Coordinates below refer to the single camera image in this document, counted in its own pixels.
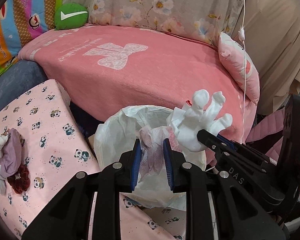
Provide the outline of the pink quilted chair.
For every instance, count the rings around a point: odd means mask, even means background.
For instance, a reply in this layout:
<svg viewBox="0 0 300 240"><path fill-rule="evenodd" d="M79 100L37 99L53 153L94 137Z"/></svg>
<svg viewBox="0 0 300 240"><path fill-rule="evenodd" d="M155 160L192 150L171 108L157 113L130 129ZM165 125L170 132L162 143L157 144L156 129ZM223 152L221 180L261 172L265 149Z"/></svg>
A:
<svg viewBox="0 0 300 240"><path fill-rule="evenodd" d="M251 129L246 144L278 161L283 142L284 117L284 108L266 116Z"/></svg>

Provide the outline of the blue grey cushion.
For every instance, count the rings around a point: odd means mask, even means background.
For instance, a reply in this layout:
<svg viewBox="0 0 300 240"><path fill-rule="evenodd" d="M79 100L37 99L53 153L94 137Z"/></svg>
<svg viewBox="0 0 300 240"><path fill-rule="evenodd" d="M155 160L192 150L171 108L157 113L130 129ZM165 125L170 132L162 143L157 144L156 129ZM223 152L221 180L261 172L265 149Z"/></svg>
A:
<svg viewBox="0 0 300 240"><path fill-rule="evenodd" d="M29 89L47 80L36 62L20 60L0 77L0 111Z"/></svg>

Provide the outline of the colourful monkey print pillow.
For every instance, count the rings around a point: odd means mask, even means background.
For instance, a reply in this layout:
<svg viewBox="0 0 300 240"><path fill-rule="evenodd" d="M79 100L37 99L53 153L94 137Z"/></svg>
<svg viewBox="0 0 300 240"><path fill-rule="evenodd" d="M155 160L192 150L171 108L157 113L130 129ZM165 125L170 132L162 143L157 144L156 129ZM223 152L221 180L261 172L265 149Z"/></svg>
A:
<svg viewBox="0 0 300 240"><path fill-rule="evenodd" d="M6 0L0 9L0 75L28 42L55 28L62 0Z"/></svg>

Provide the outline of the white lined trash bin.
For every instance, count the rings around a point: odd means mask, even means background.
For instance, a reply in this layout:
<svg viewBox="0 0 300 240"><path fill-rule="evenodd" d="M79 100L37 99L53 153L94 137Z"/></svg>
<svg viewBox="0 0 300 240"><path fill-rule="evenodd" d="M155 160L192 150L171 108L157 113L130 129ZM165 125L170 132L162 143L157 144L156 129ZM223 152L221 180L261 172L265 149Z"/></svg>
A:
<svg viewBox="0 0 300 240"><path fill-rule="evenodd" d="M98 125L94 136L94 151L100 168L117 162L122 153L130 151L136 139L141 142L141 163L135 190L127 196L146 208L172 207L186 209L183 193L173 193L167 181L163 155L163 140L170 140L171 148L184 154L185 159L202 170L206 168L206 154L190 152L179 145L166 119L172 110L166 107L128 106Z"/></svg>

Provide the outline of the pink panda print sheet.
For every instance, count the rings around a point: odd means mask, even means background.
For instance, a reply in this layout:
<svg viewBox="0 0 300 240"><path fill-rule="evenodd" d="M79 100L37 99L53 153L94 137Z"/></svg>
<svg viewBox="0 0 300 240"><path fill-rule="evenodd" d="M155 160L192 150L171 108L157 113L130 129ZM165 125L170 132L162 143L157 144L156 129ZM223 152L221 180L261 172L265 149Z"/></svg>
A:
<svg viewBox="0 0 300 240"><path fill-rule="evenodd" d="M78 171L95 173L98 162L78 130L70 98L55 80L28 90L0 111L0 135L16 129L23 139L21 162L29 188L21 194L7 185L0 194L0 216L17 239ZM171 208L142 210L120 196L123 239L184 239L185 213Z"/></svg>

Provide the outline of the pink small pillow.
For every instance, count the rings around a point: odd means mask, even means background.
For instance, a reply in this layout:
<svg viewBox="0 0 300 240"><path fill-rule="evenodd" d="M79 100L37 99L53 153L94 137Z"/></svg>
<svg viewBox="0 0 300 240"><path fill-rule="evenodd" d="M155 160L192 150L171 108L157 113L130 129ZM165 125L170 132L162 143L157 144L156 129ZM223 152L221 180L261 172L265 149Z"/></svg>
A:
<svg viewBox="0 0 300 240"><path fill-rule="evenodd" d="M250 56L224 32L219 35L218 55L222 65L246 96L257 105L260 99L260 80Z"/></svg>

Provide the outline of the pink blanket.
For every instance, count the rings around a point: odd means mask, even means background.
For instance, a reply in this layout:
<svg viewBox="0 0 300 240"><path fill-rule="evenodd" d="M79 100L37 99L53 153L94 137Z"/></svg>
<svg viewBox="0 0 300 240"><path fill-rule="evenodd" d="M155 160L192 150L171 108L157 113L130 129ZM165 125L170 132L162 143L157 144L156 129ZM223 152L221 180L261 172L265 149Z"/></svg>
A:
<svg viewBox="0 0 300 240"><path fill-rule="evenodd" d="M50 30L26 44L21 60L37 62L71 100L100 121L126 106L181 107L195 91L225 96L222 114L232 125L222 132L245 142L256 105L243 96L211 46L157 31L86 25Z"/></svg>

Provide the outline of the dark red velvet scrunchie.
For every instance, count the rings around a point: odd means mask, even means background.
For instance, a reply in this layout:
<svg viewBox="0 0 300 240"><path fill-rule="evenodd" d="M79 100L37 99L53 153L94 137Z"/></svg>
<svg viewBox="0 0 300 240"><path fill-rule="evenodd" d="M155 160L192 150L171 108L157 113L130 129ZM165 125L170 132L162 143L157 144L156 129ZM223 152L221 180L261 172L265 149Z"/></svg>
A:
<svg viewBox="0 0 300 240"><path fill-rule="evenodd" d="M30 187L29 170L20 165L17 172L7 178L7 182L16 194L22 194Z"/></svg>

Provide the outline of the beige curtain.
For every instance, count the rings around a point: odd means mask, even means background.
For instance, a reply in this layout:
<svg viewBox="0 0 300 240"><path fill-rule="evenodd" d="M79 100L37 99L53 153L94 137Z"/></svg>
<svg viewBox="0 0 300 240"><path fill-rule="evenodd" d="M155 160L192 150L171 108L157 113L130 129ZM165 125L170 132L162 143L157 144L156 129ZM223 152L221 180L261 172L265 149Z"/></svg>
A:
<svg viewBox="0 0 300 240"><path fill-rule="evenodd" d="M276 111L300 93L300 0L245 0L232 38L244 24L246 51L260 77L258 114Z"/></svg>

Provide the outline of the purple cloth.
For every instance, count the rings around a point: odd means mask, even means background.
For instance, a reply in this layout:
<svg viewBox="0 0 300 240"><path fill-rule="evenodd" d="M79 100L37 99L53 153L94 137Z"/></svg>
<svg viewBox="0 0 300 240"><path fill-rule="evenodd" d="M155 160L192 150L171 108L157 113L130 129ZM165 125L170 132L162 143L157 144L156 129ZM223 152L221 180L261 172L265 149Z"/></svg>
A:
<svg viewBox="0 0 300 240"><path fill-rule="evenodd" d="M3 156L0 158L0 175L3 178L14 175L22 159L22 146L19 132L12 128L9 131L9 139L3 147Z"/></svg>

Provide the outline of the floral grey quilt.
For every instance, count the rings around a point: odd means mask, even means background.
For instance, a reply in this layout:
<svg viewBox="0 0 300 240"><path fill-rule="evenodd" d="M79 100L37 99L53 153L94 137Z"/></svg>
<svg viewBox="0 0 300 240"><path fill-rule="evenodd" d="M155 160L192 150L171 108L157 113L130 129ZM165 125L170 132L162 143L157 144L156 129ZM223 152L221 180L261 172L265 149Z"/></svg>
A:
<svg viewBox="0 0 300 240"><path fill-rule="evenodd" d="M147 28L217 46L231 35L244 0L63 0L85 6L88 23Z"/></svg>

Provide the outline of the green swoosh cushion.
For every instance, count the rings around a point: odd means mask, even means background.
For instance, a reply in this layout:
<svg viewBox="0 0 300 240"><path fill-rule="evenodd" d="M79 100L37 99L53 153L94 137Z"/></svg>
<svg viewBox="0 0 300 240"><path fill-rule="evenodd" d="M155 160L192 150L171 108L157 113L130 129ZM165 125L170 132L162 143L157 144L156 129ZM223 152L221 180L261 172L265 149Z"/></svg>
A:
<svg viewBox="0 0 300 240"><path fill-rule="evenodd" d="M77 3L65 3L55 12L54 24L57 30L68 30L82 27L88 20L88 10Z"/></svg>

